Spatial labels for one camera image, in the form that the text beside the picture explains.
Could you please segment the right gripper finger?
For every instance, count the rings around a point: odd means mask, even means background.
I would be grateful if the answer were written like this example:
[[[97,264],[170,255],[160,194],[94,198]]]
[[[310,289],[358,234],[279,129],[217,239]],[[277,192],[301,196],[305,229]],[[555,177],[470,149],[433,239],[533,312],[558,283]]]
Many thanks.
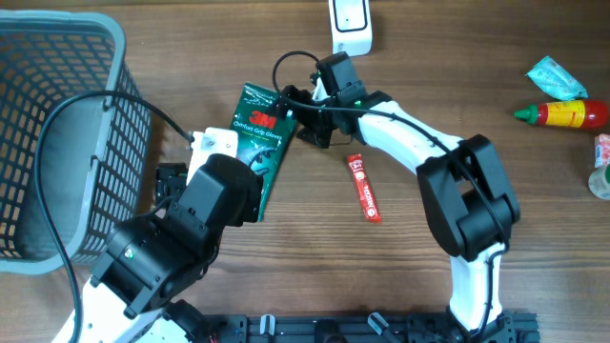
[[[309,129],[301,129],[297,132],[296,137],[305,143],[311,144],[321,149],[329,148],[329,138],[324,134],[319,134],[316,131]]]
[[[299,90],[294,85],[286,86],[272,103],[272,116],[285,119],[292,109],[292,102],[301,103],[305,98],[305,90]]]

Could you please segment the green 3M gloves packet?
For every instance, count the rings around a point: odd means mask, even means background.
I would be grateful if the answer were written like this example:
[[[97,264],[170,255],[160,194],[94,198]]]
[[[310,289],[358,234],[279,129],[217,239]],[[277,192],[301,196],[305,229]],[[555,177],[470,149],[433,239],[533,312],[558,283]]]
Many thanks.
[[[278,118],[268,114],[277,99],[274,91],[246,83],[230,129],[238,134],[236,158],[263,179],[258,220],[262,221],[283,157],[296,128],[291,114]]]

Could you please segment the red sachet pack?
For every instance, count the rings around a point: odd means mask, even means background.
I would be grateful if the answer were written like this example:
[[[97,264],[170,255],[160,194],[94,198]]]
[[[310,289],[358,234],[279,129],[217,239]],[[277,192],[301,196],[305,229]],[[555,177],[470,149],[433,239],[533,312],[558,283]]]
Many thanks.
[[[368,174],[364,168],[362,156],[359,153],[349,155],[347,157],[347,163],[354,178],[359,202],[365,218],[369,222],[380,223],[381,215],[378,210],[373,189],[370,185]]]

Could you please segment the mint green wipes packet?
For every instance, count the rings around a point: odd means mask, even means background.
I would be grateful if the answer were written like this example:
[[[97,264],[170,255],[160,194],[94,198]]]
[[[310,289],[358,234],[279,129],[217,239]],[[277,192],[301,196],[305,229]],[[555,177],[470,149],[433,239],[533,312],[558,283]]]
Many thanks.
[[[585,87],[550,56],[543,57],[526,75],[543,92],[559,101],[588,98]]]

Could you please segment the sriracha bottle green cap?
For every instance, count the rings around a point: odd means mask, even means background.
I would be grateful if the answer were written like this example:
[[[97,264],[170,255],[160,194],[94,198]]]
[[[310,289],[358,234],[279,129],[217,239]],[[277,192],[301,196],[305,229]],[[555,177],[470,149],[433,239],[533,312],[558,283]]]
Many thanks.
[[[609,122],[609,108],[598,100],[550,102],[515,111],[514,117],[529,125],[592,130]]]

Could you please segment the red white tissue packet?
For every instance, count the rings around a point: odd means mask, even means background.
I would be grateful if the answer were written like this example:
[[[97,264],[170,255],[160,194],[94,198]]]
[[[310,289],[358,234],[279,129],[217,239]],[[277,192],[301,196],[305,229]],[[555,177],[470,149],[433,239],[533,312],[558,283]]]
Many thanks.
[[[595,137],[595,164],[594,167],[600,168],[607,166],[610,161],[610,135],[602,133]]]

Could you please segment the green lid jar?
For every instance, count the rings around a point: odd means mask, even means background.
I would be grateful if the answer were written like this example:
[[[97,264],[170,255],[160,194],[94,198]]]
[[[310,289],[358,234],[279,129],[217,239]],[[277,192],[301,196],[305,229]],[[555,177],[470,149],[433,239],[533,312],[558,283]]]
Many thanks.
[[[609,185],[610,165],[605,165],[593,171],[588,179],[588,187],[592,194],[603,200],[610,199]]]

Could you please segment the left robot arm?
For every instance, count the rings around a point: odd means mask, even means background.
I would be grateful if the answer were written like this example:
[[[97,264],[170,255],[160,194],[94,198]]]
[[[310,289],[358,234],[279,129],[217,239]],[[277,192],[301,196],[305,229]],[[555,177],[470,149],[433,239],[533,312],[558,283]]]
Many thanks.
[[[227,227],[258,219],[262,176],[221,153],[157,211],[115,224],[57,342],[211,342],[214,322],[176,296],[203,278]]]

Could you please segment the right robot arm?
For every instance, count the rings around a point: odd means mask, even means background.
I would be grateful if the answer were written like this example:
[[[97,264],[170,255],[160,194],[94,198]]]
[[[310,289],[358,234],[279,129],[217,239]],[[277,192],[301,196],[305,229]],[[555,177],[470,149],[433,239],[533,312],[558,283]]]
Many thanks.
[[[465,340],[499,328],[499,264],[510,249],[519,203],[491,141],[462,139],[418,121],[382,91],[349,98],[322,85],[280,91],[272,115],[292,114],[312,144],[327,148],[335,130],[392,156],[417,177],[428,227],[449,255],[449,314]]]

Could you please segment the white barcode scanner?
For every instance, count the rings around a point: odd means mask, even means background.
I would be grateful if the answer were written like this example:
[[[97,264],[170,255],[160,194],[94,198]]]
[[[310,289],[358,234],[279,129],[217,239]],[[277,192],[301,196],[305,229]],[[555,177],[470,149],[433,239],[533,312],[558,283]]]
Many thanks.
[[[329,0],[333,53],[349,56],[369,53],[373,28],[369,0]]]

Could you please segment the grey plastic mesh basket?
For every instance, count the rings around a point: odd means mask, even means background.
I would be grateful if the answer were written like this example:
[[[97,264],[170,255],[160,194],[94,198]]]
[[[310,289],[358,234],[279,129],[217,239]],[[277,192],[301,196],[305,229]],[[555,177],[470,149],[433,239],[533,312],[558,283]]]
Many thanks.
[[[61,259],[48,207],[75,264],[134,215],[151,137],[126,36],[101,13],[1,13],[1,269],[44,274]]]

